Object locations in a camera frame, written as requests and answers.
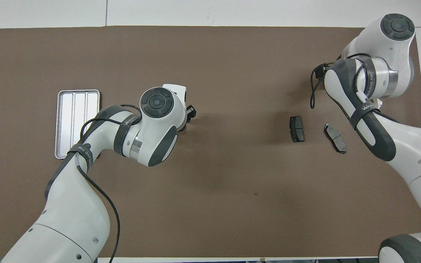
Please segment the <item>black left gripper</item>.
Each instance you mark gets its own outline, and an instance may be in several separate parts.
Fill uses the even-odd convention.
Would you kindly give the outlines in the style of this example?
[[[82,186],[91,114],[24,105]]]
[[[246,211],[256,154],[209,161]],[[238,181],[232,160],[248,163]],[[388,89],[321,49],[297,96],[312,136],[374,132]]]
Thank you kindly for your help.
[[[191,119],[196,117],[197,111],[196,111],[196,109],[192,105],[189,105],[186,108],[186,115],[187,116],[186,116],[186,118],[184,120],[183,125],[178,130],[179,133],[180,132],[183,132],[186,129],[187,124],[190,123]]]

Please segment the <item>silver metal tray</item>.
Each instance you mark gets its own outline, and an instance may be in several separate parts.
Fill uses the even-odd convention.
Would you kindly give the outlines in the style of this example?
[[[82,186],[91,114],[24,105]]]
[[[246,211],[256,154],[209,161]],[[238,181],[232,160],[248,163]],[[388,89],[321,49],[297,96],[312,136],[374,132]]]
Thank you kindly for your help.
[[[82,126],[100,110],[100,92],[96,89],[62,90],[57,95],[54,156],[64,159],[80,140]]]

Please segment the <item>brown table mat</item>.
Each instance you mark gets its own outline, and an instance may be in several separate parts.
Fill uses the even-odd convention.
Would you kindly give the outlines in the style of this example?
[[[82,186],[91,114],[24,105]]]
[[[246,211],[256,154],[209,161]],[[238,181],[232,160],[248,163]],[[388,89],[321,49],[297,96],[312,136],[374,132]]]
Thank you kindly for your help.
[[[89,176],[121,219],[117,257],[376,256],[421,232],[404,180],[364,145],[310,73],[355,28],[101,27],[0,29],[0,257],[42,214],[57,94],[97,89],[102,106],[187,87],[197,116],[170,156],[145,167],[103,151]],[[300,115],[304,142],[291,139]],[[346,143],[337,153],[324,133]]]

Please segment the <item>short dark brake pad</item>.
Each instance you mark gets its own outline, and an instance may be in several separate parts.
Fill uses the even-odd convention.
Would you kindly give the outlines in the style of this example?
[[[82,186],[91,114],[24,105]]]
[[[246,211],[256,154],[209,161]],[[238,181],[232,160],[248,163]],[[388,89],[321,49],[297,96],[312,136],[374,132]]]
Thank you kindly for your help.
[[[289,120],[291,139],[293,142],[304,142],[304,129],[300,115],[292,116]]]

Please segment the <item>long dark brake pad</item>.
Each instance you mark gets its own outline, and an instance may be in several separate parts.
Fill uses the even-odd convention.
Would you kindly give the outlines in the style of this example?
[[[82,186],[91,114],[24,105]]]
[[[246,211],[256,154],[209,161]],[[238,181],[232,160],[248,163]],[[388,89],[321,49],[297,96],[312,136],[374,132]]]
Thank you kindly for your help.
[[[324,126],[324,133],[329,138],[337,153],[346,154],[346,143],[341,134],[329,123]]]

